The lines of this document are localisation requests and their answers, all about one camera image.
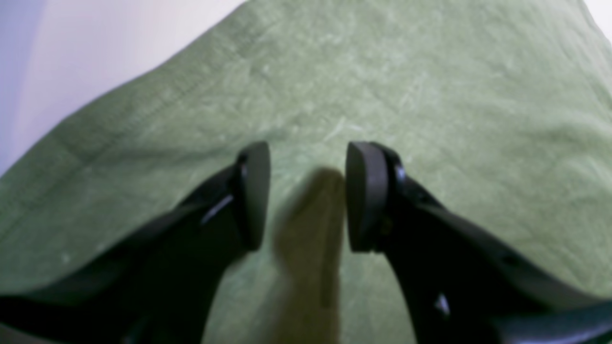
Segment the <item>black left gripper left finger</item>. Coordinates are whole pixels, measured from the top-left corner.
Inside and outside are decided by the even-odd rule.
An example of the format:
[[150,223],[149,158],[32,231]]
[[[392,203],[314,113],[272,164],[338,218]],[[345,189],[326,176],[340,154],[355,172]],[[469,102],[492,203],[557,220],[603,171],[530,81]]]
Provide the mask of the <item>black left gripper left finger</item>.
[[45,287],[1,297],[1,323],[62,344],[198,344],[220,281],[262,245],[271,153],[259,141],[170,212]]

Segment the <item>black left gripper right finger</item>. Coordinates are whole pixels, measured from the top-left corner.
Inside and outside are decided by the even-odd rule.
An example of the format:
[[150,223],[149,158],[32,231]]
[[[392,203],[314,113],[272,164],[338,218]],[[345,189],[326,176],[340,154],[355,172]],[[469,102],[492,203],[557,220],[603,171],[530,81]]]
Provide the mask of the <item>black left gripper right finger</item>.
[[571,287],[446,209],[375,142],[346,148],[350,249],[381,253],[419,344],[609,344],[610,299]]

